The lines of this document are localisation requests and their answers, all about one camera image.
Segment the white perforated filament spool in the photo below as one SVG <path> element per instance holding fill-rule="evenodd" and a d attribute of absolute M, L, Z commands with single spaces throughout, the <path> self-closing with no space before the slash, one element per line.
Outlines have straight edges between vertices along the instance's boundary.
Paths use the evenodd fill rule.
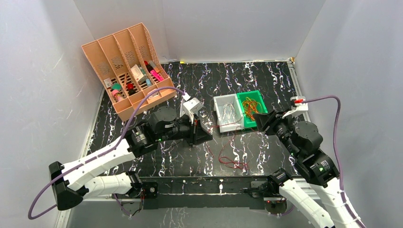
<path fill-rule="evenodd" d="M 185 99 L 181 100 L 179 117 L 182 117 L 186 114 L 185 107 L 184 107 L 185 102 L 186 102 Z"/>

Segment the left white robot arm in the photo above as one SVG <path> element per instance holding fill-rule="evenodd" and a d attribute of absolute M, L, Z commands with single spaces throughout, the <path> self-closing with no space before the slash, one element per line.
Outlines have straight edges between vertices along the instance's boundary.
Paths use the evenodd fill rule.
<path fill-rule="evenodd" d="M 152 187 L 143 184 L 134 171 L 114 176 L 101 174 L 158 148 L 160 142 L 185 140 L 196 146 L 213 139 L 196 114 L 177 117 L 175 109 L 163 106 L 109 145 L 82 159 L 49 165 L 56 207 L 63 211 L 95 196 L 120 194 L 138 198 Z"/>

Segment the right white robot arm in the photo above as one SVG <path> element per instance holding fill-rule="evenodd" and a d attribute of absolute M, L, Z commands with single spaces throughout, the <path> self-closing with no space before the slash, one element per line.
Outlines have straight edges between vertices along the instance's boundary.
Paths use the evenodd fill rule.
<path fill-rule="evenodd" d="M 294 167 L 320 198 L 319 205 L 307 195 L 284 169 L 278 169 L 255 193 L 269 193 L 289 200 L 316 228 L 363 228 L 364 223 L 354 210 L 344 188 L 342 174 L 320 145 L 323 141 L 315 124 L 293 123 L 282 112 L 253 115 L 257 128 L 265 135 L 275 135 L 294 158 Z"/>

